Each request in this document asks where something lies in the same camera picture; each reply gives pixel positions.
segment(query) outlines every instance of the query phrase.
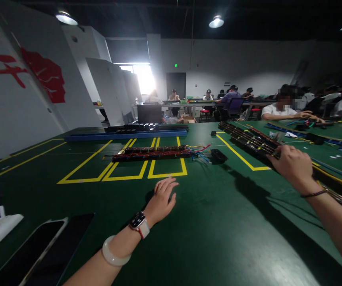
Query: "beaded bracelet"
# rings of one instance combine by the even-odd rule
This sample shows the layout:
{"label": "beaded bracelet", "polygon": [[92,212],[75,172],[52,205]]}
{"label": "beaded bracelet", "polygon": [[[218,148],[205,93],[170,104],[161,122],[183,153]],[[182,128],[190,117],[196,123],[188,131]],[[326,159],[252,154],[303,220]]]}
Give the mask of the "beaded bracelet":
{"label": "beaded bracelet", "polygon": [[308,194],[308,195],[301,195],[301,197],[306,199],[306,198],[309,198],[309,197],[316,197],[316,196],[319,196],[319,195],[321,195],[323,193],[327,193],[327,192],[328,192],[327,189],[323,189],[323,190],[321,190],[319,192],[316,192],[316,193],[312,193],[312,194]]}

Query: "phone screen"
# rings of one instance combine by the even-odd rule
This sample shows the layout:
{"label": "phone screen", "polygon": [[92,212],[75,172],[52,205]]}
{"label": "phone screen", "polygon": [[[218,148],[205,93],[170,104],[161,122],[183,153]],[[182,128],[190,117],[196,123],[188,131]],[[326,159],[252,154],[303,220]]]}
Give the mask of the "phone screen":
{"label": "phone screen", "polygon": [[0,270],[0,285],[18,286],[64,223],[59,220],[38,227]]}

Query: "green workbench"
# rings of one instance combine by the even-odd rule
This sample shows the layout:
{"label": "green workbench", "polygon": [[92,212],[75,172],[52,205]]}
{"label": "green workbench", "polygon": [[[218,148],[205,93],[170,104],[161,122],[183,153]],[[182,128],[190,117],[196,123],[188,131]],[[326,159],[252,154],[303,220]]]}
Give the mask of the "green workbench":
{"label": "green workbench", "polygon": [[[265,121],[233,124],[273,131]],[[342,258],[308,203],[228,134],[211,131],[220,131],[218,123],[190,124],[180,144],[212,144],[229,158],[224,165],[191,158],[114,165],[102,157],[125,145],[169,146],[178,139],[65,143],[66,134],[0,162],[6,214],[24,216],[0,243],[0,268],[44,221],[96,213],[64,282],[144,206],[158,180],[175,174],[175,208],[138,245],[114,285],[342,285]],[[342,139],[342,124],[313,132]],[[335,147],[285,141],[342,169]]]}

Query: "window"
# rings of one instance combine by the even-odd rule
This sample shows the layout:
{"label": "window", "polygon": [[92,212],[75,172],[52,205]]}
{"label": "window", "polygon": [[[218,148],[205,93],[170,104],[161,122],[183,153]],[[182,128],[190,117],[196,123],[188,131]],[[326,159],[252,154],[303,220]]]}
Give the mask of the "window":
{"label": "window", "polygon": [[138,76],[141,94],[150,94],[155,89],[155,79],[149,64],[133,64],[120,66],[122,70],[130,71]]}

